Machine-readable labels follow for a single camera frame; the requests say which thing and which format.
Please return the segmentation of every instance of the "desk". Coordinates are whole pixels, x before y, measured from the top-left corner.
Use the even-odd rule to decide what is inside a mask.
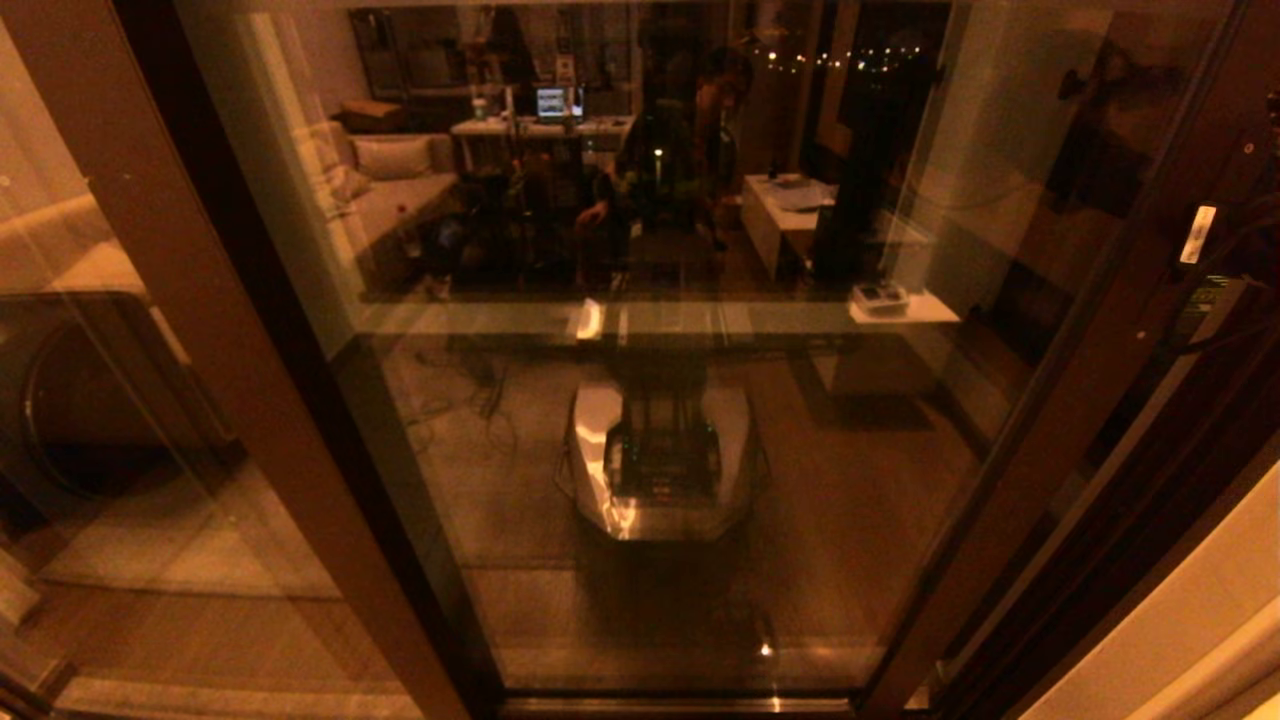
[[[803,176],[778,176],[780,181],[795,181]],[[777,279],[778,252],[782,241],[804,258],[813,247],[813,231],[818,227],[818,213],[792,213],[783,210],[776,197],[768,176],[742,178],[742,227],[751,238],[769,279]]]
[[[536,118],[520,118],[520,133],[531,140],[556,140],[559,137],[582,138],[582,163],[588,165],[604,167],[613,160],[613,156],[622,147],[631,126],[635,124],[635,115],[602,115],[588,118],[575,126],[572,131],[566,131],[561,123],[543,124]],[[449,135],[458,140],[462,146],[462,168],[466,172],[475,170],[472,142],[484,138],[506,137],[509,133],[507,122],[500,118],[486,120],[466,120],[449,128]]]
[[[960,316],[929,291],[911,293],[905,310],[869,314],[847,302],[854,333],[835,352],[810,352],[818,377],[835,395],[923,395],[933,389],[937,373],[916,347],[936,345],[938,325]]]

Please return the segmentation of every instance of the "monitor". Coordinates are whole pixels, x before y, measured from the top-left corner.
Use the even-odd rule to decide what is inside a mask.
[[[538,120],[558,123],[568,117],[567,92],[563,87],[538,88]]]

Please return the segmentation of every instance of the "washing machine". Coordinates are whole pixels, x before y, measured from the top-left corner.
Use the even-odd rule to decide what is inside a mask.
[[[211,441],[193,418],[207,414],[197,395],[138,296],[0,296],[5,534],[15,539],[143,480],[177,477],[182,448]]]

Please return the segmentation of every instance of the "label sticker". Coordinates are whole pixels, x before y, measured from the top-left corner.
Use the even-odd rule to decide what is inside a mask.
[[[1192,222],[1192,232],[1187,233],[1187,242],[1183,243],[1183,255],[1178,260],[1187,265],[1199,263],[1199,251],[1204,247],[1204,238],[1208,237],[1208,228],[1213,224],[1213,215],[1217,208],[1201,205],[1196,211],[1196,220]]]

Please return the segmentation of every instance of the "string lights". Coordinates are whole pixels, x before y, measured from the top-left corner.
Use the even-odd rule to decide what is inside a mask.
[[[850,50],[845,53],[845,59],[849,60],[847,65],[850,70],[860,73],[890,73],[896,70],[902,63],[914,60],[920,55],[920,47],[863,47],[858,51],[858,61],[854,63],[854,51]],[[759,50],[754,51],[756,55],[760,54]],[[805,58],[804,55],[796,55],[794,61],[786,59],[778,59],[778,54],[773,50],[768,53],[769,70],[777,70],[780,73],[791,72],[792,74],[800,72],[801,68],[813,63],[815,67],[826,65],[835,69],[844,69],[846,63],[840,60],[832,60],[829,53],[823,53],[818,58]]]

